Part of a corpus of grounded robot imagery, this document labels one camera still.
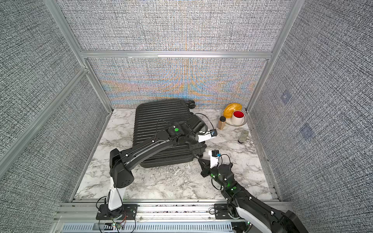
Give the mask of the black ribbed hard-shell suitcase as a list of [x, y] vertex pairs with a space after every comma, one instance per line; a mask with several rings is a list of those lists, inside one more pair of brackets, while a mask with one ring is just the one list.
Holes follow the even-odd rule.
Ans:
[[[194, 100], [162, 100], [140, 104], [136, 108], [133, 146], [155, 136], [155, 134], [175, 121], [187, 121], [193, 115], [190, 109], [196, 107]], [[178, 144], [163, 150], [140, 163], [143, 168], [155, 168], [188, 163], [203, 157], [205, 142], [190, 145]]]

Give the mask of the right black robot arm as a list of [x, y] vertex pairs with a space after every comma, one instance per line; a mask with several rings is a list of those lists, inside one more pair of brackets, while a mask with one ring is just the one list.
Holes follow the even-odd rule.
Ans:
[[211, 167], [209, 160], [199, 158], [201, 175], [209, 176], [220, 186], [219, 190], [227, 201], [231, 217], [249, 221], [263, 233], [307, 233], [299, 217], [288, 210], [277, 210], [254, 197], [241, 186], [231, 171], [232, 163]]

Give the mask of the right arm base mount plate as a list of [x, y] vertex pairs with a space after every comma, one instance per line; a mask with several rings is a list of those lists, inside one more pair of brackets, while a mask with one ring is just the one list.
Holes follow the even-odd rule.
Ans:
[[214, 204], [214, 215], [215, 219], [223, 220], [223, 219], [233, 219], [228, 212], [228, 204], [226, 203], [216, 203]]

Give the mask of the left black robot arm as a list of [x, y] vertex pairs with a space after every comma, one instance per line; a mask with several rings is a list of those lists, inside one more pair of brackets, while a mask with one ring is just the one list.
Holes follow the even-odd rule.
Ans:
[[209, 130], [205, 122], [197, 115], [192, 115], [187, 121], [174, 121], [146, 141], [129, 149], [110, 152], [110, 177], [113, 187], [108, 192], [107, 207], [116, 211], [122, 207], [123, 193], [134, 181], [132, 170], [151, 156], [179, 144], [200, 145], [217, 136], [215, 128]]

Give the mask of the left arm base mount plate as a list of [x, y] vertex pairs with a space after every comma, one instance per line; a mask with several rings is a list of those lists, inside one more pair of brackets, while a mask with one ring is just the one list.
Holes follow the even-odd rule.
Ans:
[[101, 204], [98, 207], [96, 220], [134, 220], [137, 211], [137, 204], [123, 204], [116, 210], [109, 210], [108, 205]]

